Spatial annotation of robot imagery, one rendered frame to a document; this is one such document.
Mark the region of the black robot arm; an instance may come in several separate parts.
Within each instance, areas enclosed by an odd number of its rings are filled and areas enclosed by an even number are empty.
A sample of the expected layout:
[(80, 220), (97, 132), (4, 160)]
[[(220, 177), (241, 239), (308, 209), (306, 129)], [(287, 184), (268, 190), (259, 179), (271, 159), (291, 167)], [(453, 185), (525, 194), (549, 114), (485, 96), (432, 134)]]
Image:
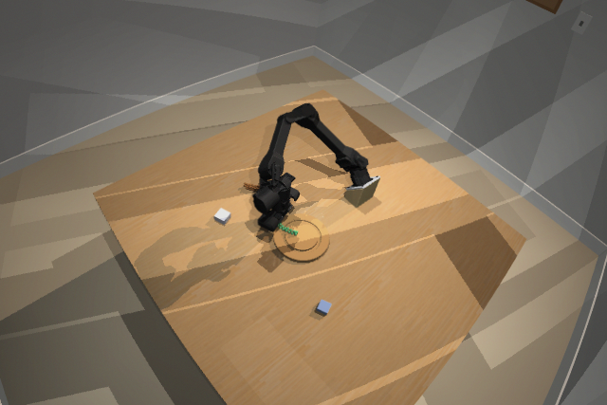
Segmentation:
[(282, 173), (285, 165), (284, 149), (292, 122), (310, 129), (336, 155), (335, 162), (346, 173), (350, 173), (353, 187), (362, 186), (373, 180), (366, 168), (368, 159), (360, 155), (356, 149), (344, 145), (320, 121), (319, 113), (314, 106), (311, 103), (305, 103), (277, 118), (269, 149), (258, 167), (260, 189), (252, 195), (254, 208), (259, 213), (266, 214), (279, 203), (279, 200), (286, 200), (290, 196), (291, 182), (296, 177), (289, 173), (284, 175)]

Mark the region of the light blue block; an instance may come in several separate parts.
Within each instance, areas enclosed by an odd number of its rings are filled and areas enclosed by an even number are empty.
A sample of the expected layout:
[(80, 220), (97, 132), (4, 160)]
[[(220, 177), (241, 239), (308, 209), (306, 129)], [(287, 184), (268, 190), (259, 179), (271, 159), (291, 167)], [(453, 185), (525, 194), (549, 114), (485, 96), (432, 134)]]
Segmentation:
[(331, 307), (331, 303), (328, 303), (328, 302), (326, 302), (324, 300), (321, 300), (320, 303), (319, 303), (319, 305), (318, 305), (318, 307), (317, 307), (317, 309), (316, 309), (316, 311), (319, 311), (322, 314), (327, 315), (330, 307)]

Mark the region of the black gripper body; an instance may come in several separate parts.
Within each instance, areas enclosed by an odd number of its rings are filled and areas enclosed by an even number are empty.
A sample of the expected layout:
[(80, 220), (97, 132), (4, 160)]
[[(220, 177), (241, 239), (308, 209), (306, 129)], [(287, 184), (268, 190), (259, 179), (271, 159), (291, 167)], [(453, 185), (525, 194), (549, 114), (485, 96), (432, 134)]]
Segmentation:
[(290, 198), (293, 198), (294, 201), (297, 201), (297, 199), (300, 197), (300, 192), (294, 188), (291, 187), (290, 189), (290, 196), (288, 199), (286, 200), (279, 200), (279, 203), (277, 205), (275, 205), (270, 212), (267, 214), (262, 214), (259, 219), (257, 220), (259, 226), (270, 230), (270, 231), (274, 231), (277, 229), (278, 225), (279, 225), (279, 220), (282, 217), (282, 214), (285, 213), (285, 211), (288, 209), (288, 207), (290, 206)]

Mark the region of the white cube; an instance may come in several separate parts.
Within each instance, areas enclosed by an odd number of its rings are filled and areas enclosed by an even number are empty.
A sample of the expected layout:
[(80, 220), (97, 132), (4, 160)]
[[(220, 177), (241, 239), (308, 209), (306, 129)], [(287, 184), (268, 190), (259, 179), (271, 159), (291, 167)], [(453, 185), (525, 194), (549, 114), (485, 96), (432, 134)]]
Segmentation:
[(230, 219), (230, 212), (221, 208), (213, 217), (215, 221), (225, 225)]

